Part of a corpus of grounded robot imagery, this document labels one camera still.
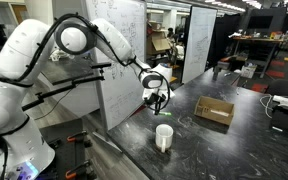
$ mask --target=white cup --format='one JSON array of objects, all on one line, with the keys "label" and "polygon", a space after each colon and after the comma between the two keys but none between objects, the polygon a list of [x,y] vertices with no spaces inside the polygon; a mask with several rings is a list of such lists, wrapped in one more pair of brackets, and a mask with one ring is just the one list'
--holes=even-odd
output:
[{"label": "white cup", "polygon": [[156,127],[155,143],[162,153],[171,147],[173,132],[172,127],[167,124],[160,124]]}]

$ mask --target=gray floor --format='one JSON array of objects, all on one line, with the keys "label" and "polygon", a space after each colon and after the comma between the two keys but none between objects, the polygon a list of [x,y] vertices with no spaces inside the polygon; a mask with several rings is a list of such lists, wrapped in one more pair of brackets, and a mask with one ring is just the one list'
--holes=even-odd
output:
[{"label": "gray floor", "polygon": [[[30,89],[29,93],[23,101],[23,105],[32,102],[36,99],[35,94],[38,92],[47,92],[49,89],[42,82],[38,81]],[[46,99],[45,103],[26,111],[32,118],[38,118],[48,113],[56,101],[52,98]],[[35,121],[39,128],[59,124],[62,122],[76,119],[77,117],[65,109],[60,104],[48,116]],[[97,131],[103,134],[101,127],[99,110],[84,116],[83,124],[88,132]],[[138,169],[124,154],[115,150],[102,140],[90,133],[88,135],[93,146],[86,150],[86,157],[91,159],[93,169],[95,170],[98,179],[101,180],[146,180],[148,179],[143,172]]]}]

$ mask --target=person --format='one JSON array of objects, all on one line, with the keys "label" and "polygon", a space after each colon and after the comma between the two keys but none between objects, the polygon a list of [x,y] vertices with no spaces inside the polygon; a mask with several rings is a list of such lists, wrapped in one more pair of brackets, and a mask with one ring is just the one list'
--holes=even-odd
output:
[{"label": "person", "polygon": [[174,35],[173,28],[168,28],[167,38],[172,39]]}]

